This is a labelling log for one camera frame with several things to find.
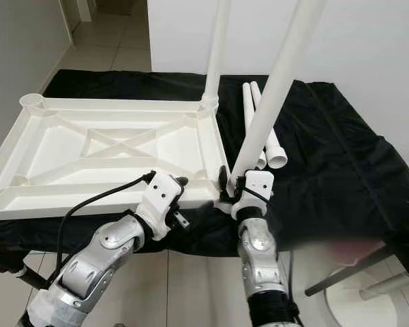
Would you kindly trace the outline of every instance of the white wall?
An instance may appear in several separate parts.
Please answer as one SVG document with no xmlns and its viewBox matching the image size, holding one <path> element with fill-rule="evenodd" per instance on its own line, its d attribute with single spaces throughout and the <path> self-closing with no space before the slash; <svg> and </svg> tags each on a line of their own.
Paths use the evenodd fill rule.
<svg viewBox="0 0 409 327">
<path fill-rule="evenodd" d="M 216 0 L 148 0 L 157 72 L 206 70 Z M 295 0 L 234 0 L 224 72 L 268 73 Z M 334 82 L 409 161 L 409 0 L 329 0 L 296 78 Z"/>
<path fill-rule="evenodd" d="M 0 0 L 0 144 L 69 46 L 59 0 Z"/>
</svg>

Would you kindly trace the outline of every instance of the white plastic shelf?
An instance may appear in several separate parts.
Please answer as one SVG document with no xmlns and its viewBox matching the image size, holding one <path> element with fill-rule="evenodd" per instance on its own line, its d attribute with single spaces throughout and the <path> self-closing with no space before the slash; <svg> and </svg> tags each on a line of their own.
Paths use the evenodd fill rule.
<svg viewBox="0 0 409 327">
<path fill-rule="evenodd" d="M 0 148 L 0 220 L 64 215 L 71 207 L 150 170 L 190 180 L 179 204 L 218 199 L 227 166 L 215 113 L 199 102 L 21 98 Z M 79 211 L 134 209 L 139 184 Z"/>
</svg>

